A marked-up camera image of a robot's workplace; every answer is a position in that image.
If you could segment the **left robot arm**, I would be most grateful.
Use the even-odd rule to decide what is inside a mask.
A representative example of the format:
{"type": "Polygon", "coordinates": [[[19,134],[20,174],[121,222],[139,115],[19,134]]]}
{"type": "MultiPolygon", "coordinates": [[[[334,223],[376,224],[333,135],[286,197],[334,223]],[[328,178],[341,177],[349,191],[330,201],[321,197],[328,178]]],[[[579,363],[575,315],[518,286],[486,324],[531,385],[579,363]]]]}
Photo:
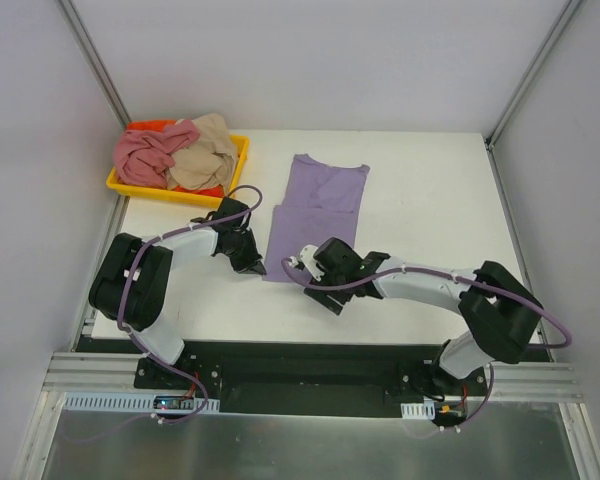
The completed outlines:
{"type": "Polygon", "coordinates": [[[164,314],[172,271],[223,255],[238,274],[266,273],[250,227],[253,208],[230,197],[217,210],[186,226],[149,239],[117,234],[90,287],[88,301],[158,363],[156,375],[168,388],[191,377],[185,342],[164,314]]]}

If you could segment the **purple t shirt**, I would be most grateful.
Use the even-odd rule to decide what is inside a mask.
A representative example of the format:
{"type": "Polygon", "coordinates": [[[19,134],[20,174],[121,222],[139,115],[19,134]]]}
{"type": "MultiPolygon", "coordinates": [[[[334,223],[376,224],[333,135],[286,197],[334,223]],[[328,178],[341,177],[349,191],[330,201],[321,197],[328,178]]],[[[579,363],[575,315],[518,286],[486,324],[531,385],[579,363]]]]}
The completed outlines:
{"type": "Polygon", "coordinates": [[[291,162],[282,203],[275,206],[265,256],[269,282],[288,283],[281,260],[306,245],[319,246],[335,237],[353,246],[370,167],[323,164],[307,154],[291,162]]]}

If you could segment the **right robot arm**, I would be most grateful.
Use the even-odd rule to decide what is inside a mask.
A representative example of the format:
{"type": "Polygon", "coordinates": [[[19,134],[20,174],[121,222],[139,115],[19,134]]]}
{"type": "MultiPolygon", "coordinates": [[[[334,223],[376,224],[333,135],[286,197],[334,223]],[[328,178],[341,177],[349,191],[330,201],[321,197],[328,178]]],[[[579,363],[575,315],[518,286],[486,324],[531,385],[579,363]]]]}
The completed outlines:
{"type": "Polygon", "coordinates": [[[436,270],[387,253],[359,256],[331,238],[300,250],[299,269],[311,280],[305,295],[338,314],[353,297],[401,299],[459,315],[462,335],[445,341],[436,357],[412,380],[420,394],[441,398],[461,388],[492,361],[517,364],[541,320],[539,301],[501,264],[436,270]]]}

